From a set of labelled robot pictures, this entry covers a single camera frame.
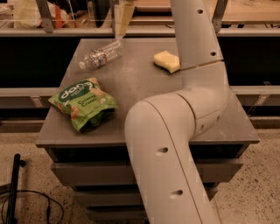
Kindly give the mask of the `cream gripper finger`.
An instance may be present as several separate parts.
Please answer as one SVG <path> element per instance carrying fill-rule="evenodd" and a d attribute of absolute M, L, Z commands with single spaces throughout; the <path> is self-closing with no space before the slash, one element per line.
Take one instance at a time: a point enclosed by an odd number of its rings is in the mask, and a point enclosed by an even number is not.
<path fill-rule="evenodd" d="M 120 2 L 115 5 L 115 38 L 122 39 L 126 35 L 127 28 L 134 13 L 133 2 Z"/>

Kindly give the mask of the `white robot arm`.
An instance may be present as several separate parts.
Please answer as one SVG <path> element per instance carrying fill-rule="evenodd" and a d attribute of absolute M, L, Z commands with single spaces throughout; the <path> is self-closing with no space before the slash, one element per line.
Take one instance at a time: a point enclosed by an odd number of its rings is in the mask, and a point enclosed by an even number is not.
<path fill-rule="evenodd" d="M 150 224 L 221 224 L 189 142 L 212 128 L 230 94 L 205 0 L 170 0 L 183 87 L 136 103 L 124 135 Z"/>

